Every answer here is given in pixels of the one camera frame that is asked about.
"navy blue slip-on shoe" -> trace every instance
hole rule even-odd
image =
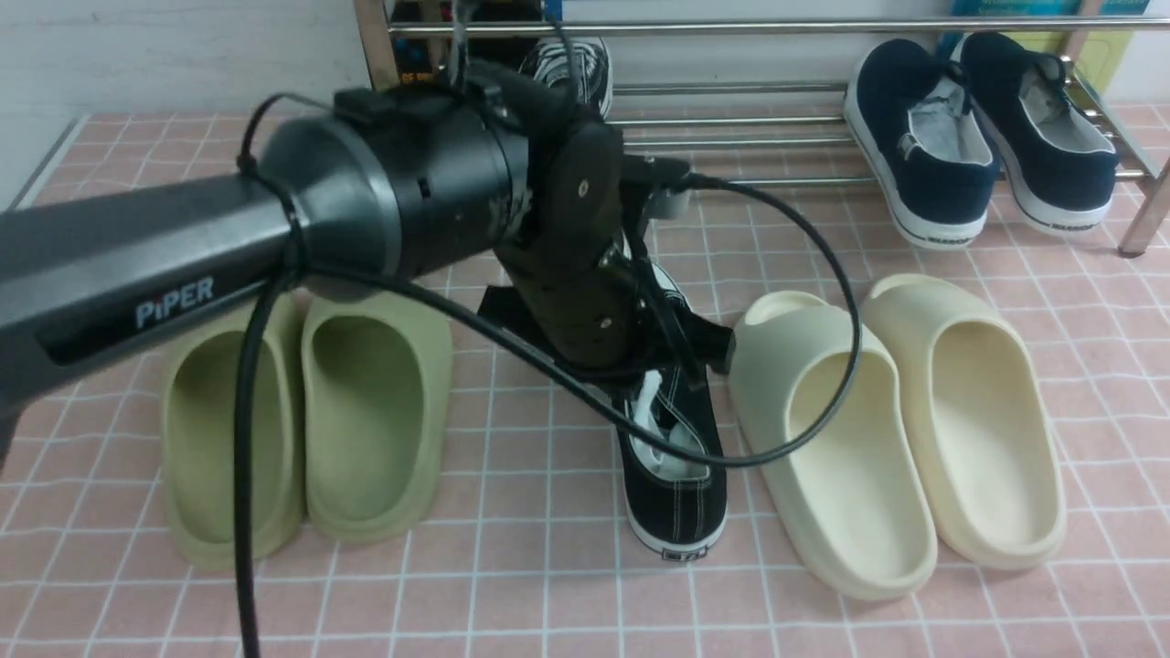
[[[1058,235],[1101,224],[1113,200],[1117,150],[1069,101],[1065,62],[993,32],[963,37],[951,60],[968,71],[1028,224]]]
[[[849,81],[845,121],[910,244],[957,249],[983,231],[999,159],[962,67],[913,41],[887,41]]]
[[[688,307],[666,270],[655,265],[654,274],[670,303]],[[704,382],[698,390],[690,390],[681,368],[646,372],[632,398],[615,398],[612,404],[668,443],[723,455],[710,386]],[[626,510],[638,540],[669,562],[706,556],[727,526],[727,471],[669,457],[621,431],[618,444]]]

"metal shoe rack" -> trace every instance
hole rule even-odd
[[[929,18],[896,20],[799,20],[799,21],[702,21],[702,22],[573,22],[566,23],[570,37],[605,36],[739,36],[786,34],[910,34],[943,32],[1062,32],[1067,34],[1061,56],[1075,63],[1089,32],[1170,30],[1170,18],[1162,16],[1103,16],[1103,0],[1085,0],[1079,15],[1038,18]],[[435,5],[428,12],[428,5]],[[365,50],[370,80],[374,88],[392,85],[398,80],[392,37],[427,39],[433,44],[432,57],[438,61],[441,43],[449,39],[449,23],[438,21],[438,4],[424,0],[424,19],[428,22],[392,25],[387,20],[384,0],[355,0],[362,46]],[[539,23],[495,22],[472,25],[470,37],[555,36],[553,30]],[[1170,213],[1170,163],[1161,167],[1143,151],[1126,126],[1117,121],[1109,107],[1093,87],[1076,73],[1069,80],[1071,96],[1082,110],[1109,136],[1122,165],[1117,180],[1136,184],[1144,200],[1117,245],[1123,256],[1138,256],[1145,252],[1158,227]],[[845,83],[826,82],[757,82],[757,83],[694,83],[694,84],[632,84],[615,85],[614,95],[621,96],[694,96],[701,94],[783,94],[783,92],[842,92]],[[811,116],[755,117],[683,117],[612,121],[624,129],[686,130],[691,128],[782,129],[793,126],[841,126],[840,112]],[[632,150],[718,151],[737,149],[840,148],[852,146],[853,139],[844,130],[840,135],[799,137],[680,137],[672,139],[631,140]],[[833,187],[873,184],[873,177],[831,178],[750,178],[741,180],[758,187]]]

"white rubber sole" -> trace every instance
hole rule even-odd
[[[959,61],[968,36],[964,35],[958,44],[955,46],[951,61]],[[1012,150],[1012,145],[999,132],[996,124],[991,122],[991,117],[983,111],[983,108],[973,98],[972,104],[975,105],[975,111],[979,115],[979,121],[983,122],[984,132],[996,144],[996,148],[999,149],[999,155],[1004,158],[1004,170],[1007,172],[1007,184],[1012,187],[1012,198],[1016,199],[1016,205],[1020,208],[1024,219],[1032,228],[1048,235],[1068,235],[1071,233],[1090,231],[1104,221],[1106,215],[1109,214],[1109,206],[1113,204],[1112,197],[1106,205],[1088,211],[1071,211],[1057,207],[1037,197],[1024,179],[1019,158],[1016,156],[1016,151]]]
[[[978,219],[966,224],[938,224],[915,214],[906,207],[902,198],[899,197],[894,172],[878,149],[873,132],[866,125],[865,118],[861,116],[861,108],[858,105],[856,80],[866,59],[868,55],[861,60],[861,64],[858,64],[856,71],[849,80],[848,89],[845,91],[845,123],[849,126],[853,139],[861,148],[861,155],[869,163],[869,169],[878,177],[882,196],[886,197],[886,205],[889,206],[889,213],[894,217],[894,226],[897,227],[902,238],[906,238],[906,241],[924,249],[955,251],[969,246],[983,232],[983,226],[987,221],[986,211]]]
[[[642,542],[646,548],[661,555],[662,560],[668,562],[694,562],[707,556],[707,551],[720,540],[723,535],[723,528],[728,523],[727,514],[724,514],[723,520],[720,521],[720,527],[715,528],[715,532],[703,537],[702,541],[695,543],[670,543],[655,537],[638,522],[638,519],[629,512],[628,498],[626,499],[626,518],[629,520],[629,527],[634,530],[634,536],[638,537],[638,541]]]

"black white sneaker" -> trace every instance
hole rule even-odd
[[[1068,100],[1065,62],[992,32],[965,36],[951,60],[970,75],[976,107],[1028,224],[1058,235],[1101,224],[1113,200],[1117,151]]]
[[[654,266],[670,303],[688,307],[679,286]],[[634,399],[617,409],[669,443],[722,455],[710,390],[691,391],[679,368],[652,370]],[[618,432],[626,484],[626,510],[638,539],[672,562],[707,555],[727,521],[727,471],[675,459]]]
[[[599,37],[572,40],[577,70],[581,76],[578,98],[596,109],[603,117],[608,116],[613,104],[613,59],[610,48]],[[569,83],[569,57],[559,39],[542,39],[519,67],[521,73],[548,87],[557,88]]]
[[[870,50],[849,81],[845,119],[913,245],[956,249],[983,231],[999,159],[971,110],[962,67],[906,39]]]

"olive green slide sandal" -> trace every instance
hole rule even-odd
[[[161,391],[166,518],[181,553],[200,569],[234,560],[233,411],[243,333],[254,306],[177,338]],[[281,296],[264,329],[252,414],[253,556],[287,543],[304,518],[301,320]]]
[[[862,317],[902,376],[902,416],[943,540],[994,569],[1053,555],[1065,496],[1019,334],[983,300],[922,274],[876,282]]]
[[[852,323],[806,293],[757,300],[735,328],[731,404],[752,452],[796,438],[845,375]],[[899,407],[894,359],[868,330],[853,388],[807,445],[762,466],[808,571],[845,596],[906,596],[930,577],[938,540]]]
[[[426,516],[439,485],[449,321],[390,293],[316,299],[301,355],[309,518],[344,542],[405,533]]]

